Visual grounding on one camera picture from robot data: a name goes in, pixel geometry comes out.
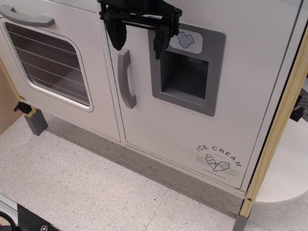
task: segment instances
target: gray leg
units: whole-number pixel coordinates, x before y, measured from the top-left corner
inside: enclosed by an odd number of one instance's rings
[[[48,124],[41,110],[35,112],[35,114],[31,118],[25,117],[25,119],[29,124],[33,134],[37,136],[39,136],[43,132],[43,130],[48,127]]]
[[[248,219],[238,215],[233,226],[233,231],[243,231],[245,229],[247,221]]]

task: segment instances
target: printed logo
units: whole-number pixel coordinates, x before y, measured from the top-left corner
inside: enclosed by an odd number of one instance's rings
[[[216,146],[200,145],[196,150],[199,154],[195,156],[195,160],[204,164],[202,170],[206,175],[220,180],[225,180],[228,175],[239,176],[238,171],[242,164],[235,155]]]
[[[180,40],[180,44],[185,49],[189,47],[192,43],[194,43],[193,37],[191,35],[185,35],[184,32],[180,32],[178,35],[178,38]]]
[[[212,167],[214,172],[227,170],[230,167],[230,163],[224,161],[220,161],[216,164],[216,161],[210,154],[206,155],[205,160]]]

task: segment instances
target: speckled floor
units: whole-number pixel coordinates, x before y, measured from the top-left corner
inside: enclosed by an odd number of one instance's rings
[[[242,200],[45,114],[0,135],[0,193],[63,231],[231,231]],[[308,195],[255,205],[247,231],[307,231]]]

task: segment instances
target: door handle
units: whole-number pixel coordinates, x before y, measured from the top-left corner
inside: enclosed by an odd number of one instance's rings
[[[119,88],[122,99],[129,109],[133,109],[137,104],[136,95],[131,94],[128,86],[127,69],[130,65],[129,49],[123,48],[117,55],[117,77],[119,81]]]
[[[19,23],[25,26],[50,27],[54,24],[54,19],[41,15],[36,18],[31,18],[15,12],[13,6],[0,6],[0,13],[12,22]]]

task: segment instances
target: oven window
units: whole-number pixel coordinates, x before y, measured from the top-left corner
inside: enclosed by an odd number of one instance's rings
[[[67,41],[6,23],[29,80],[90,106],[75,48]]]

